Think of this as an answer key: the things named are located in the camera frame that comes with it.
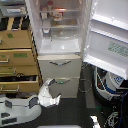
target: freezer drawer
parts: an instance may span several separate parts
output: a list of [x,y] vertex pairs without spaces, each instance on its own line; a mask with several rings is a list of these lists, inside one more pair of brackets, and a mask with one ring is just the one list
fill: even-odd
[[43,78],[79,77],[81,59],[78,55],[38,56]]
[[29,76],[29,79],[22,80],[22,81],[15,81],[9,82],[9,77],[5,78],[5,82],[0,82],[0,92],[1,93],[18,93],[18,92],[36,92],[39,91],[39,83],[38,83],[38,76],[35,77],[35,79],[31,80],[32,76]]
[[35,65],[31,49],[0,50],[0,66]]
[[128,31],[92,21],[84,61],[128,79]]
[[79,78],[55,79],[50,86],[50,93],[53,97],[61,94],[61,98],[76,98],[78,92]]
[[0,77],[38,75],[37,66],[0,67]]
[[27,30],[0,31],[0,49],[31,48]]
[[26,16],[25,5],[15,5],[15,6],[0,6],[3,16],[5,17],[19,17]]

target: door shelf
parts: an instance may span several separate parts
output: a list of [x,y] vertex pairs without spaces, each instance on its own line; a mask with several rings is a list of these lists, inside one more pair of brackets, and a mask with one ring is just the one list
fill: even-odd
[[127,0],[94,0],[91,19],[128,30],[127,6]]
[[106,23],[106,24],[109,24],[109,25],[112,25],[112,26],[115,26],[115,27],[118,27],[118,28],[122,28],[124,30],[128,30],[128,24],[126,24],[124,22],[121,22],[121,21],[118,21],[118,20],[114,20],[112,18],[108,18],[108,17],[104,17],[104,16],[101,16],[101,15],[94,14],[92,16],[92,19],[96,20],[96,21]]

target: refrigerator shelf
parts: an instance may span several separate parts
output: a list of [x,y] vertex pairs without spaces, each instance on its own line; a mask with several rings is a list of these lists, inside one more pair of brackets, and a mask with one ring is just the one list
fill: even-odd
[[61,21],[43,20],[42,28],[79,28],[77,19],[63,19]]
[[77,12],[79,9],[78,0],[52,0],[53,5],[48,7],[49,0],[39,1],[36,3],[39,8],[39,13],[41,12]]
[[80,9],[79,8],[71,8],[71,9],[52,9],[51,11],[48,11],[48,10],[44,10],[44,11],[39,11],[39,13],[42,13],[42,12],[46,12],[46,13],[49,13],[49,12],[79,12]]

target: cable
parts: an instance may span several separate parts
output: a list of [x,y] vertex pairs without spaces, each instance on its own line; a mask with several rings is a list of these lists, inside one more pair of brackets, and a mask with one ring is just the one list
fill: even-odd
[[91,83],[91,81],[90,81],[90,80],[86,80],[86,79],[80,79],[80,80],[84,80],[84,81],[89,82],[90,85],[91,85],[91,87],[90,87],[87,91],[83,91],[83,90],[80,88],[80,86],[79,86],[79,90],[80,90],[82,93],[87,93],[87,92],[89,92],[89,91],[92,89],[92,83]]
[[123,101],[124,101],[124,98],[125,98],[125,96],[127,95],[127,93],[128,93],[128,90],[125,91],[124,96],[123,96],[123,98],[122,98],[122,100],[121,100],[120,121],[119,121],[118,128],[120,128],[120,124],[121,124],[121,120],[122,120]]
[[81,70],[84,70],[84,69],[85,69],[86,67],[88,67],[89,65],[90,65],[90,64],[88,64],[88,63],[87,63],[86,65],[85,65],[85,63],[83,63],[83,64],[82,64],[82,67],[81,67]]
[[118,118],[118,112],[112,112],[111,115],[107,118],[104,124],[104,128],[106,127],[107,123],[110,127],[114,128],[114,126],[118,123],[118,121],[115,122],[115,119],[117,118]]

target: refrigerator door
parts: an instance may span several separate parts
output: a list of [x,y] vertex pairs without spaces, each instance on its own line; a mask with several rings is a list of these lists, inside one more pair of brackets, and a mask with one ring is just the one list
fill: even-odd
[[83,61],[128,79],[128,1],[94,0]]

